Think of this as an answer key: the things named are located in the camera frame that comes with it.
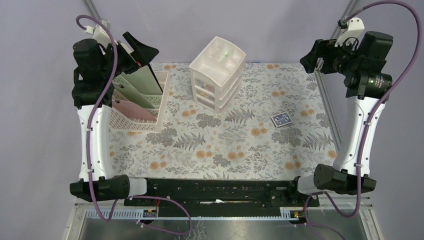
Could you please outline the white binder folder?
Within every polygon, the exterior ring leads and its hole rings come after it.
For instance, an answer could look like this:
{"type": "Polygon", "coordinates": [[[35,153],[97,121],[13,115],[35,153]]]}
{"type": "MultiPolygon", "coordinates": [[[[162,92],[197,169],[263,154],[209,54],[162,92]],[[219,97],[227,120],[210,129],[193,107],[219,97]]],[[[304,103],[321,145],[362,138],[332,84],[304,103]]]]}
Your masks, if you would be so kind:
{"type": "Polygon", "coordinates": [[[141,94],[153,96],[163,94],[162,87],[148,65],[139,68],[134,73],[127,74],[125,79],[141,94]]]}

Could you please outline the green clipboard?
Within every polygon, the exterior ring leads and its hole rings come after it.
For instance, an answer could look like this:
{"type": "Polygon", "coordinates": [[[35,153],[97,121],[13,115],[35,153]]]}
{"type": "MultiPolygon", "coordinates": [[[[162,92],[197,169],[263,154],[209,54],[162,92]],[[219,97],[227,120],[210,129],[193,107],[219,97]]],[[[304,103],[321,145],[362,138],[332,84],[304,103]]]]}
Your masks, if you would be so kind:
{"type": "Polygon", "coordinates": [[[142,108],[158,109],[161,104],[163,87],[149,65],[131,74],[122,73],[112,83],[120,94],[142,108]]]}

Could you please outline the pink clipboard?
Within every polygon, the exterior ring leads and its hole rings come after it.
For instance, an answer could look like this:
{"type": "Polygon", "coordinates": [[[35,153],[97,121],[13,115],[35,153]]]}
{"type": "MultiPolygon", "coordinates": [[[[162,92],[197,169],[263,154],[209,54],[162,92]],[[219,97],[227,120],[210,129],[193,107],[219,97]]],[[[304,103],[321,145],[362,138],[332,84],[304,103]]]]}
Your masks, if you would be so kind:
{"type": "Polygon", "coordinates": [[[115,99],[112,102],[112,107],[126,116],[128,119],[154,122],[157,120],[153,114],[131,101],[115,99]]]}

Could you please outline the white plastic drawer organizer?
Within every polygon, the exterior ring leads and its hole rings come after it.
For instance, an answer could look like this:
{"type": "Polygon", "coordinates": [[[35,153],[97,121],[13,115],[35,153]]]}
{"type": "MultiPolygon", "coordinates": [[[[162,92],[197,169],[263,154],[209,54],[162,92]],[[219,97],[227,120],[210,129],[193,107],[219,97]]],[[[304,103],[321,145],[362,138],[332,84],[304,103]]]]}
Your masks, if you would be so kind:
{"type": "Polygon", "coordinates": [[[241,87],[246,53],[234,43],[214,37],[189,64],[196,104],[221,114],[241,87]]]}

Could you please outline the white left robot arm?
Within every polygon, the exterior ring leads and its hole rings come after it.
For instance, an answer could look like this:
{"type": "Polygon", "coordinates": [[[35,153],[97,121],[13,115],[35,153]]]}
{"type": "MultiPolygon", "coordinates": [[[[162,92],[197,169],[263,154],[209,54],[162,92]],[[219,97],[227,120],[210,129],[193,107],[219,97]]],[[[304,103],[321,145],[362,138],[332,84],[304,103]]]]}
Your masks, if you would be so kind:
{"type": "Polygon", "coordinates": [[[133,51],[120,42],[103,46],[93,38],[73,45],[77,67],[73,71],[71,91],[81,127],[82,158],[78,181],[69,185],[70,194],[91,202],[125,199],[131,194],[144,206],[152,204],[155,192],[145,179],[115,175],[110,157],[109,121],[115,87],[112,80],[122,73],[132,74],[147,66],[159,50],[141,43],[129,32],[123,35],[133,51]]]}

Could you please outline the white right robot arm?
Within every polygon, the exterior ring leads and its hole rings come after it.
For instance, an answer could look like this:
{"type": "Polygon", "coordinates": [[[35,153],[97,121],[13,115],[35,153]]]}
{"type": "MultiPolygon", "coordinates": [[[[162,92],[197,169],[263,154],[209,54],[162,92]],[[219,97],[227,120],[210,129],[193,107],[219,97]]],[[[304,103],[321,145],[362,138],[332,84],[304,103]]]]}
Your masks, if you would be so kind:
{"type": "Polygon", "coordinates": [[[321,73],[339,73],[345,77],[347,135],[332,165],[320,163],[313,174],[294,179],[295,187],[286,193],[291,205],[301,205],[307,194],[315,192],[356,195],[375,189],[377,182],[370,178],[370,152],[393,84],[392,77],[382,73],[392,45],[391,35],[368,31],[361,41],[355,37],[341,43],[335,39],[318,39],[300,59],[307,73],[312,73],[318,59],[322,59],[321,73]]]}

